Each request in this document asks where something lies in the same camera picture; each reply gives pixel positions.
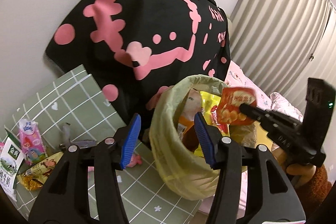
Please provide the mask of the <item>person's right hand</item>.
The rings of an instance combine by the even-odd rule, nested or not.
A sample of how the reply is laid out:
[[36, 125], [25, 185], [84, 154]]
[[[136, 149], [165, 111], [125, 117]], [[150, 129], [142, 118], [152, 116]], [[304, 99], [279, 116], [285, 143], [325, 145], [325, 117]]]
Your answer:
[[280, 147], [273, 150], [272, 155], [276, 158], [285, 173], [299, 177], [297, 185], [306, 184], [313, 178], [316, 171], [315, 165], [289, 164], [288, 155]]

